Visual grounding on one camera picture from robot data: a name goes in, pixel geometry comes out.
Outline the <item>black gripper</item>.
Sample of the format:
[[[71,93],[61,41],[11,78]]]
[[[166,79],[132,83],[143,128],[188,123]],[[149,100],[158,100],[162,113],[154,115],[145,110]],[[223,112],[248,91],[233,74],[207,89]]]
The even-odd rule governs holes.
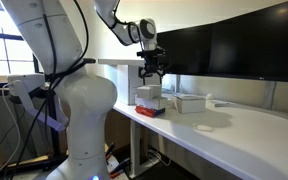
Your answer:
[[[144,66],[138,69],[138,75],[143,76],[143,85],[146,85],[146,77],[153,74],[159,75],[159,83],[162,84],[163,76],[165,75],[163,67],[159,64],[155,56],[145,56]]]

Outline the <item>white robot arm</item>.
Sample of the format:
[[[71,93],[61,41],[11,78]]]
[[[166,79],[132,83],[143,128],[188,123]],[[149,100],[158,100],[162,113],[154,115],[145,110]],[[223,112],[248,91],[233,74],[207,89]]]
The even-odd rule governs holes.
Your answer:
[[[104,151],[112,81],[86,71],[84,50],[60,0],[0,0],[71,114],[68,158],[46,180],[110,180]]]

